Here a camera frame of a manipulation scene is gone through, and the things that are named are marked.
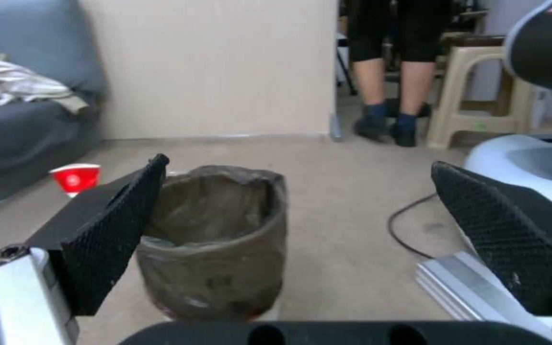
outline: black cable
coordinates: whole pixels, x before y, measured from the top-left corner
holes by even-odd
[[[431,198],[434,198],[437,194],[434,193],[434,194],[430,194],[430,195],[427,195],[427,196],[424,196],[423,198],[421,199],[418,199],[416,201],[414,201],[413,203],[411,204],[408,204],[406,206],[404,206],[403,208],[397,210],[396,212],[394,212],[393,214],[391,214],[389,216],[389,219],[387,220],[387,230],[389,231],[389,234],[391,235],[391,237],[393,237],[393,240],[396,240],[397,243],[399,243],[402,247],[404,247],[407,251],[410,251],[412,253],[415,253],[417,255],[420,255],[424,258],[428,258],[428,259],[432,259],[434,257],[432,257],[431,255],[429,254],[426,254],[426,253],[423,253],[422,251],[419,251],[418,249],[416,248],[413,248],[412,246],[408,245],[406,242],[404,242],[401,238],[399,238],[399,236],[397,236],[397,234],[395,233],[395,229],[393,229],[393,222],[396,220],[396,218],[398,218],[402,213],[412,209],[413,207],[419,205],[419,204],[422,204],[424,203],[425,201],[428,201],[429,199]]]

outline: trash can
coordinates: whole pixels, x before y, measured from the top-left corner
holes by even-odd
[[[136,258],[167,316],[248,321],[280,294],[286,240],[283,175],[203,166],[164,181]]]

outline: floor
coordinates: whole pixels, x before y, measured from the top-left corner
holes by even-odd
[[[340,108],[346,124],[359,111],[354,101],[344,101]],[[434,191],[432,162],[461,164],[465,150],[402,149],[350,135],[340,143],[304,136],[132,140],[104,144],[82,161],[101,164],[102,182],[107,183],[140,168],[156,153],[171,159],[169,171],[234,164],[287,177],[289,239],[282,319],[449,319],[414,281],[420,258],[395,243],[385,221]],[[0,247],[23,241],[67,202],[59,187],[44,179],[0,203]],[[432,255],[464,248],[436,199],[405,214],[396,228],[406,241]],[[79,344],[117,343],[163,320],[145,297],[132,260],[98,315],[79,319]]]

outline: plastic stool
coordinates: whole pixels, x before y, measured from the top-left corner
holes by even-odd
[[[434,108],[427,145],[449,148],[458,131],[489,133],[527,133],[534,88],[513,78],[502,69],[502,80],[495,101],[464,101],[468,72],[489,59],[504,59],[503,36],[465,36],[453,39],[440,100]],[[461,110],[488,111],[492,116],[462,114]]]

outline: person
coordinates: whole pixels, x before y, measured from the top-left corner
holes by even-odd
[[[381,142],[392,135],[399,146],[416,146],[416,116],[434,80],[440,37],[451,22],[453,0],[398,0],[397,40],[401,56],[401,100],[396,123],[387,129],[383,39],[391,0],[348,0],[348,45],[364,101],[353,131]]]

